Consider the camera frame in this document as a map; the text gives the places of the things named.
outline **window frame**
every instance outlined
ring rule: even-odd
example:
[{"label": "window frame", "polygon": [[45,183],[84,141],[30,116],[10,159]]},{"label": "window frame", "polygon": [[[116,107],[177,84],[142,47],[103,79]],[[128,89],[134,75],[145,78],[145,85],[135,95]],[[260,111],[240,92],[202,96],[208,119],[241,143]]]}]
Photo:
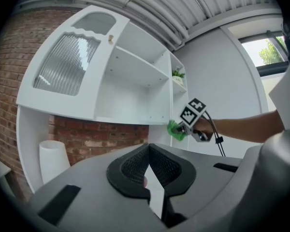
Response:
[{"label": "window frame", "polygon": [[256,40],[268,39],[273,44],[273,46],[275,47],[275,49],[277,50],[277,52],[280,54],[281,58],[283,59],[283,62],[267,64],[267,65],[256,67],[259,72],[260,77],[284,73],[286,72],[289,66],[288,52],[276,38],[279,36],[283,36],[282,31],[271,32],[270,30],[267,30],[266,33],[260,33],[260,34],[247,36],[247,37],[238,39],[241,44],[248,43],[251,41],[256,41]]}]

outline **green object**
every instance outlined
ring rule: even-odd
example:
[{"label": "green object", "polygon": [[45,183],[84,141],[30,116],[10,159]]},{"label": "green object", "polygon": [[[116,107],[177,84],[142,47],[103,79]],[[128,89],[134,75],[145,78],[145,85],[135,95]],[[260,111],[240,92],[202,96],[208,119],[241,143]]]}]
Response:
[{"label": "green object", "polygon": [[179,76],[181,78],[184,78],[185,73],[180,73],[179,68],[177,68],[175,71],[172,71],[172,76]]},{"label": "green object", "polygon": [[178,124],[174,120],[170,120],[168,124],[168,133],[177,139],[178,141],[183,141],[184,138],[187,136],[184,132],[181,133],[174,133],[173,129],[176,129],[178,127]]}]

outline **white wall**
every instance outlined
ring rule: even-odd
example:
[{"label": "white wall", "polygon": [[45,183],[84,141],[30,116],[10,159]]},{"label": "white wall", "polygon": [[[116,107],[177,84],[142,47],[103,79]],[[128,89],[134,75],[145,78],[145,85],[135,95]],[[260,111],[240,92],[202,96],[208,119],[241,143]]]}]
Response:
[{"label": "white wall", "polygon": [[229,30],[237,39],[260,33],[281,31],[282,15],[267,14],[250,17],[228,24]]},{"label": "white wall", "polygon": [[[215,29],[175,53],[186,68],[189,99],[200,99],[212,118],[244,118],[267,111],[267,101],[256,68],[235,37]],[[256,144],[224,137],[228,157],[242,158]],[[189,141],[189,150],[220,155],[214,140]]]},{"label": "white wall", "polygon": [[275,104],[273,103],[269,94],[273,90],[273,88],[279,83],[279,81],[282,79],[283,76],[284,76],[284,73],[281,73],[281,74],[276,74],[276,75],[264,76],[261,78],[264,91],[266,94],[269,111],[276,110]]}]

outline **white cabinet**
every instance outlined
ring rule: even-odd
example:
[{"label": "white cabinet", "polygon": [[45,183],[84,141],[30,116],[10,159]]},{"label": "white cabinet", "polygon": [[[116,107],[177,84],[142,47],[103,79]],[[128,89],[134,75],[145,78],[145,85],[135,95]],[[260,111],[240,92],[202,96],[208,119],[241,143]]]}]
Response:
[{"label": "white cabinet", "polygon": [[17,96],[17,145],[26,179],[42,183],[39,143],[49,115],[150,125],[149,142],[187,149],[166,126],[188,102],[172,80],[183,65],[128,18],[89,6],[60,25],[35,54]]},{"label": "white cabinet", "polygon": [[128,23],[129,19],[95,6],[66,20],[33,57],[22,80],[17,104],[50,114],[93,120],[105,67]]}]

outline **hand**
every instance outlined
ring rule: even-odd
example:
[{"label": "hand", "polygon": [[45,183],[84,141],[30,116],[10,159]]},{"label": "hand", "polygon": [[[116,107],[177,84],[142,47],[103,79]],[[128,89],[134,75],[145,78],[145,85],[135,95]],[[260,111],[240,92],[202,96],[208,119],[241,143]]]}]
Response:
[{"label": "hand", "polygon": [[207,133],[213,133],[213,128],[208,120],[200,118],[193,126],[197,131],[203,131]]}]

